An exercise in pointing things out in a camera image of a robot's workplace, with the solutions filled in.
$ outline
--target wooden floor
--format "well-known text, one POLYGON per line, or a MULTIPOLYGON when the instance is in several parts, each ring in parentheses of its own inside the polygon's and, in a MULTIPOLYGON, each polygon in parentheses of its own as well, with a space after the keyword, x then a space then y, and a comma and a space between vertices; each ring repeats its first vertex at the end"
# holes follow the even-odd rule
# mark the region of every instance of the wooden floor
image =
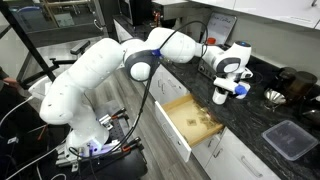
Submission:
MULTIPOLYGON (((54 55, 51 52, 61 55, 59 51, 65 53, 65 48, 69 47, 68 43, 64 44, 63 47, 64 49, 61 46, 58 49, 49 46, 43 47, 41 53, 47 57, 54 55)), ((86 95, 94 107, 110 100, 116 100, 120 107, 126 107, 130 119, 134 120, 141 104, 143 92, 144 85, 142 83, 130 80, 124 69, 119 69, 96 89, 87 91, 86 95)), ((85 98, 83 100, 84 103, 89 103, 85 98)), ((35 107, 40 105, 36 101, 33 101, 33 104, 35 107)), ((189 162, 185 163, 171 146, 169 139, 155 120, 154 99, 151 95, 147 99, 137 129, 133 133, 133 137, 136 136, 142 139, 145 147, 144 155, 148 162, 148 173, 141 179, 209 179, 193 155, 191 155, 189 162)))

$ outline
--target plastic container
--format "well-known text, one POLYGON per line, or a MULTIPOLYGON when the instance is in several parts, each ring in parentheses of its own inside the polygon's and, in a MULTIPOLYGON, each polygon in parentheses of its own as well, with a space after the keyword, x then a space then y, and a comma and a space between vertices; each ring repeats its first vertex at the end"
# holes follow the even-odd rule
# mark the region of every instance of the plastic container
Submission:
POLYGON ((289 120, 268 129, 262 137, 290 161, 297 160, 318 144, 316 138, 289 120))

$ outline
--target white wall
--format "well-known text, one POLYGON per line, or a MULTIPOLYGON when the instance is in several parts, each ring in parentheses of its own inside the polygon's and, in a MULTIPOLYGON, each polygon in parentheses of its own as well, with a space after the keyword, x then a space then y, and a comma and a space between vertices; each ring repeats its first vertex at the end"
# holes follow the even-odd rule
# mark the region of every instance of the white wall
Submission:
MULTIPOLYGON (((8 22, 0 13, 0 25, 8 22)), ((28 54, 27 47, 23 44, 16 32, 11 28, 0 39, 0 66, 13 78, 16 78, 28 54)))
POLYGON ((244 40, 252 45, 254 56, 278 67, 291 66, 308 71, 320 79, 320 30, 220 8, 214 8, 214 11, 234 14, 238 18, 229 45, 244 40))

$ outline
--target metal frame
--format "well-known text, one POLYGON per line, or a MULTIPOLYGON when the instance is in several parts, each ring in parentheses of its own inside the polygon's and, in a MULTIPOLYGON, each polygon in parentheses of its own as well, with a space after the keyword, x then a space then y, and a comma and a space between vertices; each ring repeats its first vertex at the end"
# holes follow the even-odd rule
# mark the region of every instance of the metal frame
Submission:
POLYGON ((36 80, 37 78, 39 78, 39 77, 41 77, 43 75, 47 75, 49 77, 49 79, 53 82, 56 79, 55 75, 52 72, 53 68, 49 68, 49 66, 44 61, 44 59, 42 58, 42 56, 40 55, 40 53, 38 52, 36 47, 31 42, 30 38, 27 36, 27 34, 24 32, 24 30, 20 26, 19 22, 15 19, 13 14, 9 11, 8 4, 6 2, 4 2, 3 0, 0 0, 0 11, 2 12, 3 16, 7 19, 7 21, 9 22, 11 27, 14 29, 14 31, 17 33, 19 38, 22 40, 24 45, 28 48, 28 50, 31 53, 31 55, 38 62, 40 67, 43 69, 42 72, 39 72, 39 73, 37 73, 37 74, 27 78, 27 79, 29 79, 29 81, 30 80, 34 81, 34 80, 36 80))

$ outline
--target open drawer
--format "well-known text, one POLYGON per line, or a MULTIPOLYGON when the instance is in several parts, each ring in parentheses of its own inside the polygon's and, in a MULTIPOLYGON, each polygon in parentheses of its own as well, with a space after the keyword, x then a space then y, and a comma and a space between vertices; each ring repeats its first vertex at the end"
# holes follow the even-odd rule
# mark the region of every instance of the open drawer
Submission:
POLYGON ((194 101, 191 94, 162 106, 156 101, 155 113, 162 130, 185 162, 189 161, 191 147, 223 128, 194 101))

